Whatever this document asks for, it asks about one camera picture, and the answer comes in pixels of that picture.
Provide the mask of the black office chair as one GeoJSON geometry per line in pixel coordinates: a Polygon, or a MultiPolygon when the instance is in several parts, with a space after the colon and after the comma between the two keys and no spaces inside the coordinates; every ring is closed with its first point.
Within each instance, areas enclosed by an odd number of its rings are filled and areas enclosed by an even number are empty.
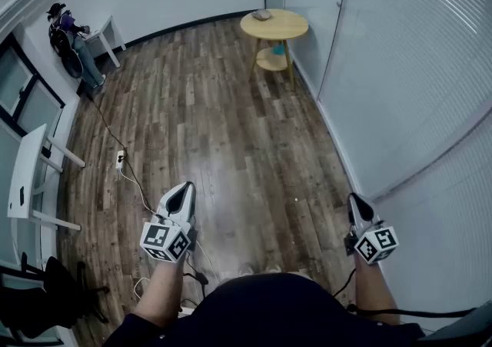
{"type": "Polygon", "coordinates": [[[19,270],[0,265],[0,325],[12,334],[10,339],[16,345],[27,345],[29,339],[56,326],[70,329],[90,315],[107,324],[98,297],[110,288],[90,289],[85,270],[86,264],[80,261],[73,276],[53,256],[41,270],[28,264],[26,254],[19,270]]]}

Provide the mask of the small white desk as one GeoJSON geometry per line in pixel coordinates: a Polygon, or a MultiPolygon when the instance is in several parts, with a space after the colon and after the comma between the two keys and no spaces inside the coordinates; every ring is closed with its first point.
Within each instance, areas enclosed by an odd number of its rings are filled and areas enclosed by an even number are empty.
{"type": "Polygon", "coordinates": [[[97,21],[94,21],[96,26],[91,29],[90,34],[86,37],[86,41],[88,43],[94,42],[98,40],[98,42],[102,45],[102,48],[108,54],[109,58],[112,60],[114,66],[116,68],[120,68],[121,64],[113,52],[112,47],[110,46],[107,37],[105,36],[105,31],[107,27],[110,27],[113,36],[115,39],[115,44],[117,47],[120,47],[122,51],[126,50],[126,44],[121,36],[121,33],[118,29],[118,26],[115,23],[115,20],[112,15],[101,15],[97,21]]]}

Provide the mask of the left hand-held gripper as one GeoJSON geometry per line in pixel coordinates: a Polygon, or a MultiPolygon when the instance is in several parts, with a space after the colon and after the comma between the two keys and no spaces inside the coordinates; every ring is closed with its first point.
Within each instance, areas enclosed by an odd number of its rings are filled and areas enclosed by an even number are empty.
{"type": "Polygon", "coordinates": [[[184,182],[173,187],[161,197],[159,215],[153,214],[144,224],[140,247],[152,259],[177,263],[187,251],[196,248],[198,231],[194,214],[196,189],[193,182],[184,182]]]}

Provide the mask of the person's right forearm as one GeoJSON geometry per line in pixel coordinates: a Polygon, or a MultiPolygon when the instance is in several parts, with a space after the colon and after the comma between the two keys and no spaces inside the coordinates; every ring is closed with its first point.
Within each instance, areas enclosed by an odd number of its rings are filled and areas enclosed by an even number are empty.
{"type": "Polygon", "coordinates": [[[377,263],[368,265],[357,253],[355,264],[355,302],[359,309],[382,310],[397,309],[394,297],[385,282],[377,263]]]}

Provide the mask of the white desk with slim legs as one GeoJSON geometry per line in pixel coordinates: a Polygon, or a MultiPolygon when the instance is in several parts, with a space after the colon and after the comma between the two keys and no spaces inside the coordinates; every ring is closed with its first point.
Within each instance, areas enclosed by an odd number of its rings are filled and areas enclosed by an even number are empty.
{"type": "Polygon", "coordinates": [[[57,227],[65,227],[75,231],[81,231],[81,226],[70,222],[57,219],[54,216],[38,212],[32,207],[32,199],[39,193],[43,193],[45,185],[34,186],[35,170],[38,161],[44,162],[59,174],[63,173],[63,168],[42,154],[45,142],[50,142],[66,158],[70,159],[81,168],[85,167],[85,162],[60,144],[53,136],[47,135],[47,125],[41,125],[26,136],[22,137],[18,154],[12,174],[10,191],[8,195],[7,216],[10,219],[27,219],[47,228],[57,230],[57,227]]]}

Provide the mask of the person's dark shirt torso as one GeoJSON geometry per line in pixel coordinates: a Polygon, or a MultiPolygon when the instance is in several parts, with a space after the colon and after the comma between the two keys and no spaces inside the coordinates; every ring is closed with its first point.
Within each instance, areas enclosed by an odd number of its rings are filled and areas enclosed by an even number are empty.
{"type": "Polygon", "coordinates": [[[232,279],[165,327],[127,315],[103,347],[414,347],[422,337],[417,324],[353,315],[316,282],[276,273],[232,279]]]}

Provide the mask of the black window frame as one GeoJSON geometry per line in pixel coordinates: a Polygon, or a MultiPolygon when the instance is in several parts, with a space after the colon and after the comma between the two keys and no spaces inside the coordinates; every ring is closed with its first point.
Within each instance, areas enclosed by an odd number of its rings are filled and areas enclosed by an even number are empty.
{"type": "Polygon", "coordinates": [[[0,121],[21,137],[42,125],[53,136],[64,107],[15,36],[7,35],[0,43],[0,121]]]}

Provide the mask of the grey shoulder bag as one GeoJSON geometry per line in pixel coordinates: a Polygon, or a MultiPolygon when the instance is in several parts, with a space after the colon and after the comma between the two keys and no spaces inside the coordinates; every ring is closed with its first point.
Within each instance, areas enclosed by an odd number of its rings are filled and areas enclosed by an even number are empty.
{"type": "Polygon", "coordinates": [[[415,342],[415,347],[492,346],[492,301],[415,342]]]}

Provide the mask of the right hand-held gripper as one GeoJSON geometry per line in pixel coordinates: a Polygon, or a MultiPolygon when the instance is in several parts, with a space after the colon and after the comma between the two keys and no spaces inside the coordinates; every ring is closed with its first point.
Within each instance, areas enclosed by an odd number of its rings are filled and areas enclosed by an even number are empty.
{"type": "MultiPolygon", "coordinates": [[[[365,222],[373,222],[375,217],[372,201],[358,193],[347,196],[349,222],[357,226],[357,217],[365,222]]],[[[398,246],[399,241],[392,226],[385,221],[371,223],[367,228],[351,228],[344,238],[347,256],[357,253],[368,265],[386,259],[398,246]]]]}

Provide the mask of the round wooden side table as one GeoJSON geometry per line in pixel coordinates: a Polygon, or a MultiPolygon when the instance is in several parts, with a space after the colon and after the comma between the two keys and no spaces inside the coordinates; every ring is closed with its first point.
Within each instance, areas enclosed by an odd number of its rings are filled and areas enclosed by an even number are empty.
{"type": "Polygon", "coordinates": [[[258,20],[254,13],[248,13],[240,21],[246,35],[255,39],[253,57],[249,69],[248,80],[251,80],[257,66],[269,72],[286,70],[289,75],[291,90],[294,90],[295,79],[288,40],[296,39],[308,32],[308,21],[301,15],[285,9],[266,9],[270,16],[266,20],[258,20]],[[274,53],[274,48],[261,48],[262,41],[279,42],[284,49],[282,55],[274,53]]]}

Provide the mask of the person's left forearm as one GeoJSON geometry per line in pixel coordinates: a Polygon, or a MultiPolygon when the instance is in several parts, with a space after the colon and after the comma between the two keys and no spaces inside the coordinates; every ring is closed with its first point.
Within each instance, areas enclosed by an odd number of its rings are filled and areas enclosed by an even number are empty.
{"type": "Polygon", "coordinates": [[[160,328],[178,318],[185,258],[176,263],[159,262],[133,313],[160,328]]]}

